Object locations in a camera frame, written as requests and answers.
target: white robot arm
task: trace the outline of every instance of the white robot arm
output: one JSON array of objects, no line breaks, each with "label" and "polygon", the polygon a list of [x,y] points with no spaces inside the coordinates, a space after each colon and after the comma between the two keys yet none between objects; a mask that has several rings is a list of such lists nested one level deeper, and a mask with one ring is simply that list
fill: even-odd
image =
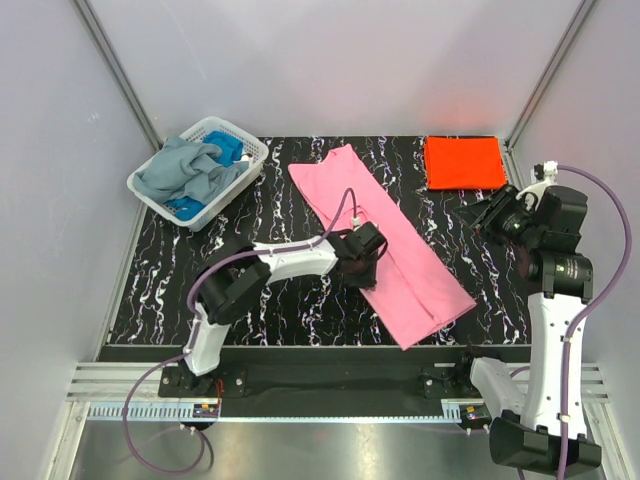
[{"label": "white robot arm", "polygon": [[511,243],[523,257],[521,274],[528,281],[531,316],[529,389],[523,395],[507,366],[494,358],[473,360],[471,384],[482,395],[494,419],[490,449],[494,462],[555,474],[561,420],[567,423],[571,474],[600,464],[600,447],[587,441],[581,399],[584,322],[571,336],[569,414],[560,418],[560,366],[571,321],[592,298],[593,268],[577,254],[579,229],[586,215],[586,196],[558,186],[556,162],[537,165],[533,183],[518,192],[507,185],[458,215],[490,241]]},{"label": "white robot arm", "polygon": [[229,327],[256,305],[266,285],[335,270],[348,286],[375,287],[377,261],[384,255],[386,244],[371,222],[354,230],[331,232],[326,239],[313,237],[275,245],[227,242],[209,260],[210,265],[248,250],[269,253],[232,262],[206,278],[196,300],[198,315],[184,347],[188,369],[201,377],[218,368]]}]

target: white enclosure wall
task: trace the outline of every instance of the white enclosure wall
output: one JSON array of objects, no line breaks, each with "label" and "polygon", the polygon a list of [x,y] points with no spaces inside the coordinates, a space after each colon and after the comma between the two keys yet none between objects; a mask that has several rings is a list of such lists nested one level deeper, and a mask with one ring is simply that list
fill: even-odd
[{"label": "white enclosure wall", "polygon": [[68,0],[0,6],[0,476],[42,478],[76,362],[99,341],[151,154]]},{"label": "white enclosure wall", "polygon": [[[637,0],[599,2],[516,147],[523,171],[544,160],[557,160],[605,180],[626,205],[636,244],[640,241],[638,18]],[[589,195],[580,251],[594,263],[599,292],[620,261],[621,223],[597,187],[570,173],[563,173],[561,182]],[[617,290],[589,318],[585,331],[586,360],[600,365],[636,471],[640,471],[639,270],[636,248]]]},{"label": "white enclosure wall", "polygon": [[505,136],[579,0],[89,0],[158,133]]}]

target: laundry basket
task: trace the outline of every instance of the laundry basket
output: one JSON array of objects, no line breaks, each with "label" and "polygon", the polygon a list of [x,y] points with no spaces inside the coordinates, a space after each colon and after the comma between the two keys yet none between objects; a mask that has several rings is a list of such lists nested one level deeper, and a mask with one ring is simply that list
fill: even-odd
[{"label": "laundry basket", "polygon": [[133,186],[133,178],[135,174],[146,169],[153,160],[153,157],[151,157],[147,162],[144,163],[144,165],[142,165],[135,172],[129,175],[129,178],[127,179],[127,187],[129,187],[129,190],[131,190],[136,195],[136,197],[138,197],[140,200],[142,200],[149,207],[151,207],[153,210],[158,212],[170,222],[175,223],[179,227],[187,227],[194,232],[202,230],[204,226],[211,220],[213,220],[213,218],[218,215],[224,207],[231,203],[231,200],[236,198],[240,194],[240,192],[242,192],[251,184],[251,182],[258,178],[258,175],[260,175],[260,172],[262,171],[264,160],[269,155],[269,149],[267,148],[267,146],[256,137],[254,137],[253,135],[249,135],[247,132],[236,127],[232,123],[217,117],[207,117],[200,120],[193,127],[180,135],[180,137],[189,142],[202,142],[202,139],[213,131],[228,133],[229,135],[232,135],[241,140],[244,144],[243,153],[250,153],[251,155],[253,155],[253,163],[242,175],[236,178],[236,180],[231,185],[225,188],[224,191],[220,193],[220,195],[218,195],[212,202],[206,205],[191,220],[179,220],[174,215],[174,209],[167,207],[166,205],[161,205],[154,202],[149,197],[138,192]]}]

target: red folded towel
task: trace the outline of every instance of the red folded towel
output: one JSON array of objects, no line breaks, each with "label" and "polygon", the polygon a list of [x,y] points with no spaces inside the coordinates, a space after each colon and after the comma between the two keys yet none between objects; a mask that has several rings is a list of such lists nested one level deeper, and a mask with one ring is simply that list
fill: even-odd
[{"label": "red folded towel", "polygon": [[430,190],[495,190],[507,183],[495,137],[428,137],[424,159]]}]

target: pink towel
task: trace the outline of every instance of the pink towel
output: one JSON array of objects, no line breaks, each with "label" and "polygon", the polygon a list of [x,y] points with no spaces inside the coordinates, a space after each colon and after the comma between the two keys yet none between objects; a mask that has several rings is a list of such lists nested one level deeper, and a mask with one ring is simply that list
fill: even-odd
[{"label": "pink towel", "polygon": [[[389,248],[378,262],[378,284],[361,292],[403,350],[475,306],[351,145],[331,150],[319,164],[290,165],[289,173],[325,228],[345,189],[353,187],[362,223],[377,224],[387,238]],[[345,208],[334,228],[351,228],[352,217],[353,208]]]}]

